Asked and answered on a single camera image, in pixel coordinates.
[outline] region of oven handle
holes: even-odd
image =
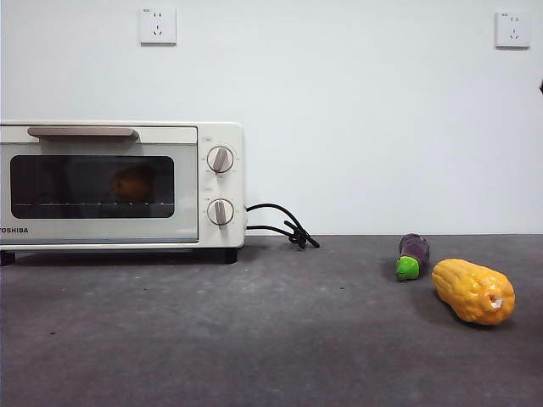
[[[33,137],[137,137],[137,131],[130,127],[107,126],[48,126],[39,125],[28,128],[28,134]]]

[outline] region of oven window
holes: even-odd
[[[10,169],[16,218],[168,218],[174,213],[170,157],[18,155]]]

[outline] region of oven door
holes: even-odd
[[[197,129],[110,129],[2,127],[2,245],[198,241]]]

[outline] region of oven foot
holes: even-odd
[[[11,265],[15,262],[15,253],[6,253],[0,250],[0,265]]]
[[[224,262],[227,265],[232,265],[238,261],[238,250],[236,248],[224,249]]]

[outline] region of toshiba logo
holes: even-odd
[[[0,227],[1,233],[28,233],[28,227]]]

